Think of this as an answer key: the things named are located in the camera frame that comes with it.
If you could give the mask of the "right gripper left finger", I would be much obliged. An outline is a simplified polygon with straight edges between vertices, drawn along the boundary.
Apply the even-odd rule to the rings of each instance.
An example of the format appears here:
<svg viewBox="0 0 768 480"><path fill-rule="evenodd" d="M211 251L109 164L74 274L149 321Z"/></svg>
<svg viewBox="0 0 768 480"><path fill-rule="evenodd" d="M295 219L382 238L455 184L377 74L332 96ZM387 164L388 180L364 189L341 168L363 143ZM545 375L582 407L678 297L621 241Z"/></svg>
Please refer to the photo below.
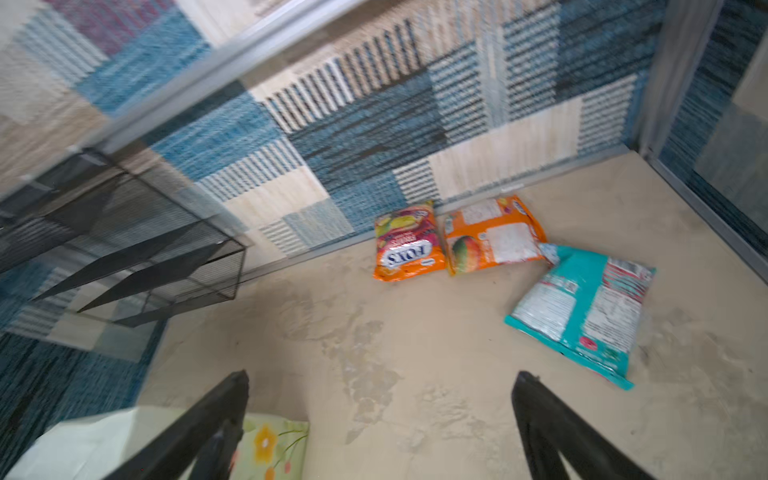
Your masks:
<svg viewBox="0 0 768 480"><path fill-rule="evenodd" d="M244 370L228 375L109 479L228 479L249 398Z"/></svg>

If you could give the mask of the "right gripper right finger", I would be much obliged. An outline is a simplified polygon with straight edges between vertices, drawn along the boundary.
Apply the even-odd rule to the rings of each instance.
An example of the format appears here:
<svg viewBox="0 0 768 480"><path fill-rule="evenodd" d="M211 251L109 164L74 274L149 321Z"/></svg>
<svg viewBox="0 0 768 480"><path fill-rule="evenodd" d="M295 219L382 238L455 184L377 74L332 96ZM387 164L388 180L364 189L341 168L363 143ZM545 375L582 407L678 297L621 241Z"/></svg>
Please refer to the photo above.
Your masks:
<svg viewBox="0 0 768 480"><path fill-rule="evenodd" d="M528 371L511 391L518 431L533 479L649 479L651 475L605 439Z"/></svg>

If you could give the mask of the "teal white snack packet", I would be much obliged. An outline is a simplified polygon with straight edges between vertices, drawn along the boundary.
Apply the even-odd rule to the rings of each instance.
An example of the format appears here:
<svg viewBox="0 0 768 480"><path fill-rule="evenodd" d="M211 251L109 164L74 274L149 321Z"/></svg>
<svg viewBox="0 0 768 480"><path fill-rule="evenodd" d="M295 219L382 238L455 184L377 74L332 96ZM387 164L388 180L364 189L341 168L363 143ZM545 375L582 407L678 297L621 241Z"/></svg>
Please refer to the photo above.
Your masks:
<svg viewBox="0 0 768 480"><path fill-rule="evenodd" d="M555 244L539 246L551 268L506 316L505 324L623 390L644 299L656 270Z"/></svg>

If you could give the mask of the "orange snack bag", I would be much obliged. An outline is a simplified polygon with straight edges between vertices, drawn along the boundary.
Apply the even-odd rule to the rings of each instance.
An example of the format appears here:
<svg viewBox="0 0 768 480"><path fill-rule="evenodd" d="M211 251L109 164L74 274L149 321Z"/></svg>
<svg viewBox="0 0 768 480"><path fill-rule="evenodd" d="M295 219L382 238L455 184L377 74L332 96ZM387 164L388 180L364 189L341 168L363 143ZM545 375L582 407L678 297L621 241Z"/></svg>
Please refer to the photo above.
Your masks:
<svg viewBox="0 0 768 480"><path fill-rule="evenodd" d="M546 234L516 195L486 199L447 215L443 224L448 271L472 273L544 258Z"/></svg>

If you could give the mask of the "orange Fox's candy bag back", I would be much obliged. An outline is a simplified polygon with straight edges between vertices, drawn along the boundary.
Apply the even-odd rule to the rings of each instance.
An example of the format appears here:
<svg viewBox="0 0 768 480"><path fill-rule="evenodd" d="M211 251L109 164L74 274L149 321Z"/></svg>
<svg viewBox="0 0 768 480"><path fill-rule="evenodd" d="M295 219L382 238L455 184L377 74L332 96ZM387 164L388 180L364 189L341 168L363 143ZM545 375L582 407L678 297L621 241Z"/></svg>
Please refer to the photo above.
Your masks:
<svg viewBox="0 0 768 480"><path fill-rule="evenodd" d="M374 231L375 279L397 282L446 269L432 200L378 217Z"/></svg>

